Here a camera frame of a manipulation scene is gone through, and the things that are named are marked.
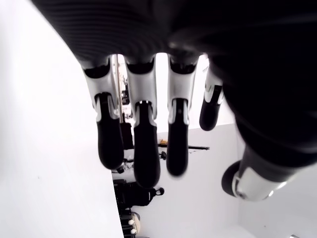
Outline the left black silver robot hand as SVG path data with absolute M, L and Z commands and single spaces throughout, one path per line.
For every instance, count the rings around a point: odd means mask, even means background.
M 314 0 L 36 0 L 85 67 L 209 56 L 246 148 L 224 191 L 261 201 L 317 162 Z

